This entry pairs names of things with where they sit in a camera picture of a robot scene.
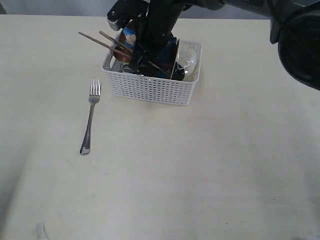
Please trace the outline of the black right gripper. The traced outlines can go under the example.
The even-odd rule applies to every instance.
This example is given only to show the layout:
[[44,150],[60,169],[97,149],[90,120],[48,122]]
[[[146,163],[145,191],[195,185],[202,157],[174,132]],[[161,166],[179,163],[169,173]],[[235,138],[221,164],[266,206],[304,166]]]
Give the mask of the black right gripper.
[[155,54],[172,37],[176,17],[136,17],[135,47],[129,62],[134,74],[148,74],[148,54]]

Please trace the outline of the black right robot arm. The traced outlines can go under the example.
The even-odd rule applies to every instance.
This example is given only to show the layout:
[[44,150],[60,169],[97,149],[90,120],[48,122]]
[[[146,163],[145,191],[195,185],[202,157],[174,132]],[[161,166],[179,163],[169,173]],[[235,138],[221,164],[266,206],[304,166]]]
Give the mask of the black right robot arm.
[[320,2],[318,0],[152,0],[138,24],[131,66],[155,58],[181,12],[189,6],[219,10],[230,5],[270,19],[271,44],[277,44],[284,69],[297,81],[320,88]]

